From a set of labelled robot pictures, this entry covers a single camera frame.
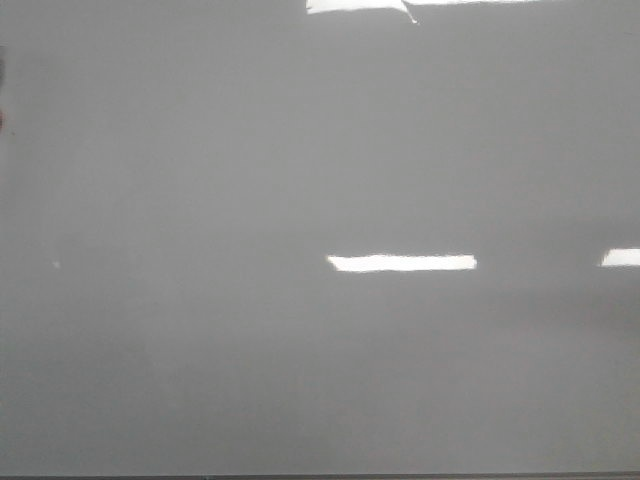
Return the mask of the white glossy whiteboard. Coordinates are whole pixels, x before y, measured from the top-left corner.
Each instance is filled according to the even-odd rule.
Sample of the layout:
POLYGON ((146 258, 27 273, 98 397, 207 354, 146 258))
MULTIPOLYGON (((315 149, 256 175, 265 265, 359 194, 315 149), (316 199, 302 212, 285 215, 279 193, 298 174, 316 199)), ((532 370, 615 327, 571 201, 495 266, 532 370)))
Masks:
POLYGON ((637 471, 639 5, 1 5, 5 475, 637 471))

